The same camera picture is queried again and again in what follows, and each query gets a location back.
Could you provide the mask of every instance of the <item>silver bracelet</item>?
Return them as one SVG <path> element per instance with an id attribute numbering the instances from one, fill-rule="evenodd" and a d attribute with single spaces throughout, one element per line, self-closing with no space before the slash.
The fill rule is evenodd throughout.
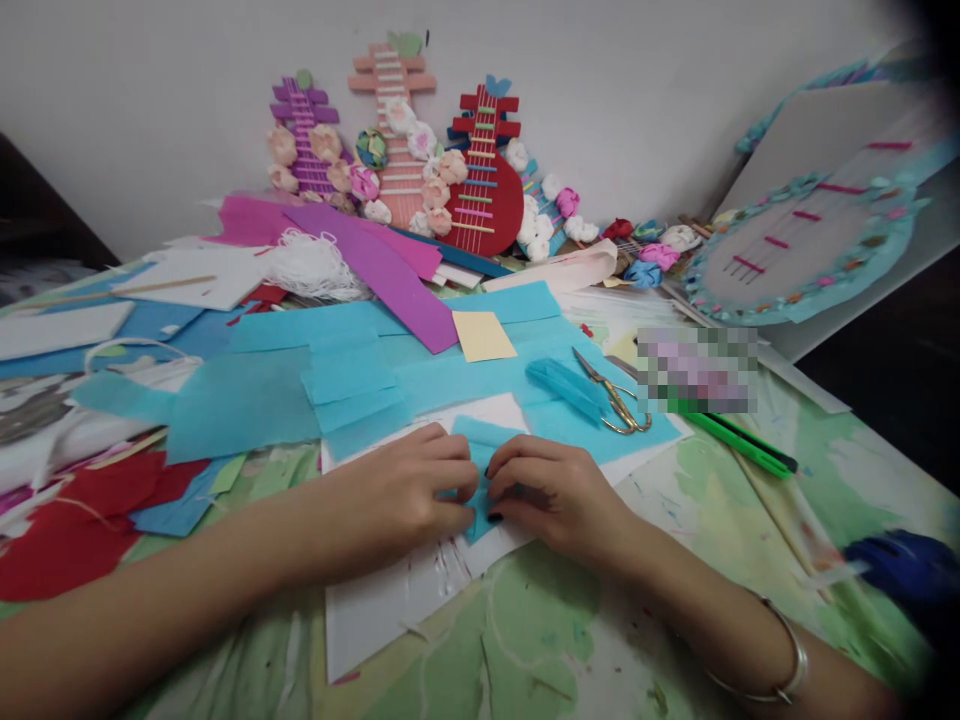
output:
<path id="1" fill-rule="evenodd" d="M 797 688 L 803 683 L 807 677 L 807 668 L 809 667 L 809 660 L 807 658 L 806 648 L 803 647 L 803 644 L 800 642 L 800 638 L 797 637 L 797 634 L 793 631 L 793 628 L 790 626 L 790 621 L 787 620 L 786 616 L 777 609 L 777 606 L 773 604 L 773 601 L 768 598 L 760 595 L 759 593 L 753 592 L 753 590 L 748 590 L 748 592 L 756 595 L 757 598 L 762 602 L 767 608 L 777 616 L 777 619 L 783 624 L 787 629 L 787 632 L 790 634 L 790 640 L 793 641 L 793 653 L 794 653 L 794 670 L 793 677 L 790 678 L 788 682 L 783 687 L 773 688 L 772 695 L 749 695 L 748 693 L 742 692 L 735 688 L 727 685 L 723 680 L 720 680 L 712 672 L 704 668 L 707 675 L 713 680 L 717 685 L 722 687 L 728 693 L 736 695 L 738 697 L 745 698 L 747 700 L 752 700 L 753 702 L 782 702 L 785 705 L 793 705 L 793 701 L 796 699 L 794 693 L 796 693 Z"/>

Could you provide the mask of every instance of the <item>cardboard sheet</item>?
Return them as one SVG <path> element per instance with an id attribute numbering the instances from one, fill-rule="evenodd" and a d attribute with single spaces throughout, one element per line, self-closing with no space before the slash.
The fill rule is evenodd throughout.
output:
<path id="1" fill-rule="evenodd" d="M 375 234 L 357 228 L 352 218 L 326 203 L 289 208 L 285 214 L 311 235 L 336 238 L 344 261 L 430 352 L 442 352 L 457 342 L 450 309 Z"/>
<path id="2" fill-rule="evenodd" d="M 491 312 L 454 312 L 453 324 L 467 362 L 516 357 L 517 351 Z"/>

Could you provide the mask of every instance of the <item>red felt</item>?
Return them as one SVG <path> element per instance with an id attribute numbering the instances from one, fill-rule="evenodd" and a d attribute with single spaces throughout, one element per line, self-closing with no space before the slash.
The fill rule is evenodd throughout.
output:
<path id="1" fill-rule="evenodd" d="M 164 467 L 166 453 L 145 452 L 100 470 L 81 469 L 31 516 L 27 533 L 0 555 L 0 600 L 56 597 L 112 572 L 141 533 L 127 513 L 180 498 L 208 461 Z"/>

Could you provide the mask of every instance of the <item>yellow sticky note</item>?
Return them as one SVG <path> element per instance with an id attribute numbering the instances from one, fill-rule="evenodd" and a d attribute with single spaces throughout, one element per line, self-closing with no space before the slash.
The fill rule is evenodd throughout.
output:
<path id="1" fill-rule="evenodd" d="M 454 312 L 453 324 L 457 326 L 460 347 L 467 362 L 517 356 L 496 313 Z"/>

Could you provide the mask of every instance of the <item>purple paper strip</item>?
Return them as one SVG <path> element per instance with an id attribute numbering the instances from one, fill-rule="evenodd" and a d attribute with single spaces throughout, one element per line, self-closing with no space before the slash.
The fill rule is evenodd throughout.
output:
<path id="1" fill-rule="evenodd" d="M 311 235 L 333 235 L 347 265 L 427 350 L 436 355 L 457 344 L 450 308 L 423 286 L 393 248 L 326 203 L 287 208 L 284 214 Z"/>

